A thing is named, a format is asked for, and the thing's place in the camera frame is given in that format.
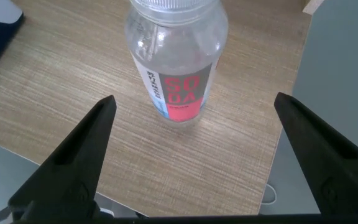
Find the wood grain surface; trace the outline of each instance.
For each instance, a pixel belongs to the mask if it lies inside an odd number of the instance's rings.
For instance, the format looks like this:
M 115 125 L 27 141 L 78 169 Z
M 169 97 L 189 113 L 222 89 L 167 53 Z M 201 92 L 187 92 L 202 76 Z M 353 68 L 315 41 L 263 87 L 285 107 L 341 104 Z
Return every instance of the wood grain surface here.
M 101 98 L 117 114 L 98 191 L 146 215 L 256 214 L 310 16 L 303 1 L 224 0 L 229 38 L 199 123 L 161 123 L 124 38 L 123 0 L 14 0 L 0 59 L 0 145 L 42 162 Z

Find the black object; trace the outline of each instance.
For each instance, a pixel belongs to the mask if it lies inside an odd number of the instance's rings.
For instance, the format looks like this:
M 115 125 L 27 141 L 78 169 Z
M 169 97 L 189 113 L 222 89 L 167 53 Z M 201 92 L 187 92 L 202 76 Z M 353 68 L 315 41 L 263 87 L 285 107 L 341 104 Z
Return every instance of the black object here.
M 358 147 L 292 96 L 275 108 L 321 215 L 113 218 L 93 197 L 116 102 L 109 96 L 83 118 L 9 200 L 14 223 L 358 223 Z

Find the bottle cap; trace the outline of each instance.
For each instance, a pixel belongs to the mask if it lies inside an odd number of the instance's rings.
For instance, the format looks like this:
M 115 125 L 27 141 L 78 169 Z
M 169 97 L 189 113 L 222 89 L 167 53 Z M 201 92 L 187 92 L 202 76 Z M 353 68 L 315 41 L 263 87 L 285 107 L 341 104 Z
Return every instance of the bottle cap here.
M 131 0 L 147 19 L 157 24 L 186 24 L 199 19 L 219 0 Z

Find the bottle label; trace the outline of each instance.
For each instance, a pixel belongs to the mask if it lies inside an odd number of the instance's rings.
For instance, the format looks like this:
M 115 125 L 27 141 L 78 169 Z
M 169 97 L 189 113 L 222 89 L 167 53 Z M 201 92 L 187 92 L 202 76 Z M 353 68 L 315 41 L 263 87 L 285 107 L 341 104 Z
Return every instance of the bottle label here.
M 134 61 L 158 112 L 179 122 L 197 116 L 206 103 L 218 62 L 195 73 L 167 75 L 144 67 L 135 57 Z

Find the clear plastic bottle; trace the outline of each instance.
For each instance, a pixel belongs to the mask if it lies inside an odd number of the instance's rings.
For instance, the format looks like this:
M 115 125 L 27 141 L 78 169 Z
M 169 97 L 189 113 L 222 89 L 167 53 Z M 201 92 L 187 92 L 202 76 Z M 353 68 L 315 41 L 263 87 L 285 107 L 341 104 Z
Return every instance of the clear plastic bottle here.
M 227 39 L 220 0 L 131 0 L 127 44 L 158 112 L 194 121 L 206 103 Z

